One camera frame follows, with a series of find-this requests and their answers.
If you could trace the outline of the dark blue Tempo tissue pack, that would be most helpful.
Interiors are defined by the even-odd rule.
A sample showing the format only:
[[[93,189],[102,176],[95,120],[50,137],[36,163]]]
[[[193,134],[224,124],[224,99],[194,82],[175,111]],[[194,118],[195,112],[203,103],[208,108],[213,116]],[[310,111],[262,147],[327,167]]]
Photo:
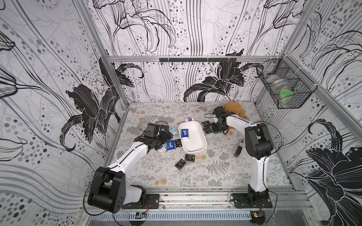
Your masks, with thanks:
[[[168,152],[172,153],[176,151],[176,145],[174,140],[167,141],[166,146]]]

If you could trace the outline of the light blue tissue pack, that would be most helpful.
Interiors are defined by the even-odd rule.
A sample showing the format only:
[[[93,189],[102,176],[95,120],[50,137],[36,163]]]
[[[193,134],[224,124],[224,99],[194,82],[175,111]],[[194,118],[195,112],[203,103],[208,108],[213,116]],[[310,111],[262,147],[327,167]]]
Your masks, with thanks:
[[[169,131],[175,136],[178,134],[177,130],[175,128],[169,129]]]

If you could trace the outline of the white plastic storage box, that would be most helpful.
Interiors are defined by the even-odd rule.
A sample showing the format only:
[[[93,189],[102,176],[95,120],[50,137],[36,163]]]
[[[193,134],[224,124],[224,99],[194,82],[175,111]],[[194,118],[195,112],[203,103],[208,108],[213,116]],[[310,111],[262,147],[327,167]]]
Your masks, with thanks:
[[[204,135],[201,124],[197,121],[183,122],[178,127],[181,137],[181,129],[189,129],[189,139],[182,139],[182,148],[187,154],[196,154],[205,151],[207,148],[207,140]]]

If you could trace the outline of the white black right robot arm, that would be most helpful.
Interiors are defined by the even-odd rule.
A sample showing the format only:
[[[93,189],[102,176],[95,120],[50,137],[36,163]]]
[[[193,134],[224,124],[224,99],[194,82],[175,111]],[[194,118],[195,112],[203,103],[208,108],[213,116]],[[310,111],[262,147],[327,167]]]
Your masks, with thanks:
[[[233,113],[213,113],[213,117],[218,130],[225,132],[232,127],[243,132],[246,152],[252,158],[249,193],[254,197],[268,195],[266,168],[274,146],[267,125],[249,122]]]

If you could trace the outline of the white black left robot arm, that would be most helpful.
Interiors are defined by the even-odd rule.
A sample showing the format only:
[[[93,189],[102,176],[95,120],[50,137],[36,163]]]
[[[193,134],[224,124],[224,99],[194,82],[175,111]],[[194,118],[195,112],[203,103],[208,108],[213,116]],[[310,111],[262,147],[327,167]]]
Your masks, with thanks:
[[[123,207],[148,208],[146,189],[127,186],[126,175],[150,150],[160,149],[173,138],[171,132],[144,132],[125,154],[107,167],[99,167],[90,185],[87,204],[104,211],[117,213]]]

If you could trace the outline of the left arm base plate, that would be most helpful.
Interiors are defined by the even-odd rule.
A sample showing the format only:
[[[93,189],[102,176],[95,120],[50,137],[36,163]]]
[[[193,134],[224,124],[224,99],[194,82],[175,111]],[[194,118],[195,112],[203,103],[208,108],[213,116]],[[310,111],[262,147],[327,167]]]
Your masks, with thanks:
[[[122,206],[125,210],[155,210],[159,207],[159,194],[142,195],[138,202],[132,202]]]

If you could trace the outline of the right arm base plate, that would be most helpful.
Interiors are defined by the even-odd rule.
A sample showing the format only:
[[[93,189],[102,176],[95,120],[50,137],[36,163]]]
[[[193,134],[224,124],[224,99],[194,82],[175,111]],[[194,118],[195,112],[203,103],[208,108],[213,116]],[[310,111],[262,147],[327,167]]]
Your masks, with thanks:
[[[253,192],[233,193],[231,194],[231,201],[237,209],[268,209],[273,207],[268,191],[257,192],[255,194]]]

